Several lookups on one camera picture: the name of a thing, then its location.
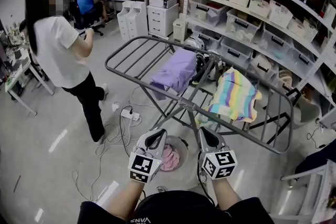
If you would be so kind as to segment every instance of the pink cloth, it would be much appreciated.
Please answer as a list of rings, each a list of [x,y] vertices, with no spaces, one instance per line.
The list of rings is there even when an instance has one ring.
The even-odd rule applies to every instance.
[[[172,171],[180,162],[180,155],[173,151],[171,145],[165,145],[163,150],[163,164],[160,169],[162,171]]]

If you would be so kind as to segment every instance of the clothes drying rack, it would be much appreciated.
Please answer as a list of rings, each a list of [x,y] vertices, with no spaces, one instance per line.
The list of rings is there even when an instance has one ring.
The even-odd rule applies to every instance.
[[[154,41],[155,43],[152,44],[148,44],[148,41]],[[160,52],[155,56],[152,57],[150,56],[149,60],[148,60],[148,64],[140,71],[137,71],[137,63],[143,59],[146,55],[148,55],[148,53],[153,50],[156,46],[162,46],[163,45],[163,49],[160,50]],[[139,57],[136,58],[136,60],[131,61],[129,64],[128,62],[125,62],[126,60],[129,60],[129,58],[135,53],[137,52],[138,54],[140,54],[138,52],[138,50],[140,48],[144,48],[147,47],[146,50],[143,49],[142,51],[144,51]],[[189,51],[193,51],[195,53],[203,53],[203,54],[207,54],[209,55],[209,61],[206,65],[204,65],[202,67],[202,69],[197,73],[197,74],[201,74],[202,72],[204,72],[204,74],[202,75],[199,83],[195,86],[195,89],[192,91],[191,95],[188,98],[183,97],[183,94],[185,93],[185,91],[181,94],[173,94],[171,92],[168,92],[169,88],[167,88],[166,90],[161,90],[145,81],[143,81],[142,79],[144,78],[144,76],[154,67],[156,66],[160,60],[168,53],[174,53],[175,52],[175,48],[176,47],[180,47],[180,48],[184,48],[186,50]],[[125,55],[126,50],[131,50],[128,54]],[[116,65],[114,65],[114,67],[110,67],[108,65],[108,63],[110,62],[110,60],[112,60],[114,62],[118,63]],[[221,119],[219,116],[217,116],[214,113],[210,113],[207,112],[206,110],[202,109],[202,105],[204,104],[205,100],[207,99],[207,97],[209,95],[213,95],[213,93],[205,90],[202,88],[202,84],[205,82],[208,74],[210,73],[213,65],[215,66],[215,82],[216,82],[216,86],[218,86],[218,79],[219,79],[219,66],[218,63],[219,61],[223,61],[226,65],[232,66],[235,69],[239,70],[254,86],[256,89],[259,89],[259,86],[262,85],[263,87],[266,87],[266,89],[268,89],[268,102],[267,105],[264,107],[264,109],[266,110],[266,115],[265,115],[265,120],[263,122],[251,125],[250,123],[244,123],[243,127],[240,129],[236,126],[234,126],[233,120],[231,120],[230,122],[224,121],[223,119]],[[120,71],[119,69],[122,69],[121,66],[127,66],[123,71]],[[282,93],[279,89],[277,89],[276,87],[272,86],[271,84],[269,84],[267,81],[261,79],[260,77],[258,77],[256,74],[248,71],[247,69],[244,69],[238,65],[236,65],[234,62],[231,62],[227,59],[225,59],[223,56],[218,55],[214,52],[210,52],[207,50],[202,50],[202,49],[197,49],[194,47],[191,47],[189,45],[184,45],[184,44],[180,44],[180,43],[176,43],[176,42],[172,42],[169,40],[163,40],[163,39],[159,39],[159,38],[155,38],[155,37],[149,37],[149,36],[140,36],[140,37],[135,37],[129,41],[127,41],[123,46],[121,46],[119,49],[117,49],[114,53],[112,53],[105,61],[105,67],[107,70],[111,71],[112,73],[115,73],[123,78],[126,78],[136,84],[138,84],[141,89],[144,91],[144,93],[148,96],[148,98],[152,101],[152,103],[155,105],[155,107],[159,110],[159,112],[161,113],[161,116],[158,118],[158,120],[156,121],[156,123],[153,125],[152,128],[150,128],[150,130],[153,130],[157,127],[160,127],[164,122],[170,120],[170,119],[174,119],[176,121],[178,121],[179,123],[181,123],[183,126],[187,126],[189,128],[191,128],[194,132],[196,141],[198,142],[198,128],[196,126],[196,122],[195,122],[195,117],[198,113],[208,117],[209,119],[211,119],[212,121],[217,123],[217,127],[216,127],[216,132],[217,130],[219,130],[219,128],[221,126],[224,126],[226,128],[228,128],[230,131],[229,132],[218,132],[220,135],[241,135],[247,139],[249,139],[250,141],[274,152],[277,154],[282,154],[284,153],[290,146],[290,142],[291,142],[291,137],[292,137],[292,120],[293,120],[293,106],[292,103],[290,101],[290,99],[288,98],[288,94],[285,95],[284,93]],[[138,72],[138,74],[136,76],[131,76],[127,73],[130,72],[130,70],[132,69],[132,71],[134,72],[135,70]],[[168,103],[168,106],[163,110],[159,104],[155,101],[155,99],[150,95],[148,90],[152,90],[155,92],[158,92],[161,95],[164,95],[165,97],[171,99],[170,102]],[[194,97],[196,96],[197,92],[203,92],[206,94],[205,98],[203,99],[203,102],[200,106],[198,106],[196,103],[193,102]],[[269,101],[270,101],[270,97],[272,94],[277,93],[279,94],[279,109],[278,109],[278,115],[276,117],[272,117],[270,119],[268,119],[268,110],[269,110]],[[281,113],[281,101],[282,98],[284,98],[289,104],[290,104],[290,115],[288,113]],[[180,113],[181,111],[183,111],[183,113],[177,117],[176,115],[178,113]],[[181,118],[184,115],[184,113],[187,112],[188,117],[190,119],[190,123],[186,123],[185,121],[183,121]],[[288,140],[286,141],[286,147],[284,150],[279,150],[276,148],[277,145],[277,138],[278,135],[284,130],[284,128],[286,126],[280,126],[280,119],[282,118],[286,118],[286,126],[289,127],[289,134],[288,134]],[[276,132],[275,135],[267,142],[264,141],[264,137],[265,137],[265,130],[266,130],[266,125],[270,122],[276,122]],[[257,135],[255,133],[251,134],[250,131],[252,129],[255,129],[257,127],[262,127],[262,133],[260,137],[257,137]]]

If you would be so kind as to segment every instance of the striped towel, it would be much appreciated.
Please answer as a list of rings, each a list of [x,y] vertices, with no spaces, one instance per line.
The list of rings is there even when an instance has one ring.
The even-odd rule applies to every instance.
[[[239,71],[234,68],[227,70],[219,79],[218,87],[206,109],[208,112],[229,117],[234,121],[253,122],[257,111],[253,108],[255,100],[261,99],[261,92]],[[208,118],[199,116],[196,122],[208,125]]]

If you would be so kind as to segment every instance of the white drawer cabinet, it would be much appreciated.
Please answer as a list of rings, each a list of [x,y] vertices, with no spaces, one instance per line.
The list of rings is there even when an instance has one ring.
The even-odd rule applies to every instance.
[[[178,18],[179,5],[170,8],[147,6],[148,27],[151,34],[166,37],[173,32],[173,22]]]

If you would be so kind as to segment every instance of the hand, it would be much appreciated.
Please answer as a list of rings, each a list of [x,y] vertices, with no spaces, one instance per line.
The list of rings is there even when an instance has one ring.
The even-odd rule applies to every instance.
[[[95,31],[93,31],[93,29],[92,28],[89,28],[89,29],[87,29],[86,31],[85,31],[85,34],[87,35],[87,34],[89,34],[89,33],[91,33],[92,35],[95,33]]]

